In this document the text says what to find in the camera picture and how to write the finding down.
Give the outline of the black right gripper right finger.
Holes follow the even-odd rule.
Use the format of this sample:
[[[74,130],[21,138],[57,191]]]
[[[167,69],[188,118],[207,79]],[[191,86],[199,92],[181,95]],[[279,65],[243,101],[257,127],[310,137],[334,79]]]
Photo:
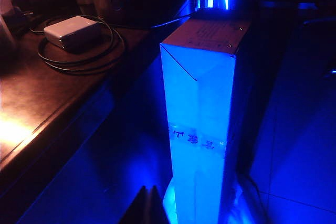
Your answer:
[[[150,224],[169,224],[165,212],[163,201],[156,186],[153,186],[149,193],[149,223]]]

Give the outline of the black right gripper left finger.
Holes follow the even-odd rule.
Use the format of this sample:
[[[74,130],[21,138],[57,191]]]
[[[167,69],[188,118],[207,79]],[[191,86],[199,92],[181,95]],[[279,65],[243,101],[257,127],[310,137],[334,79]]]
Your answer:
[[[137,224],[143,223],[144,212],[148,198],[148,190],[145,186],[142,186],[132,203],[119,220],[119,224]]]

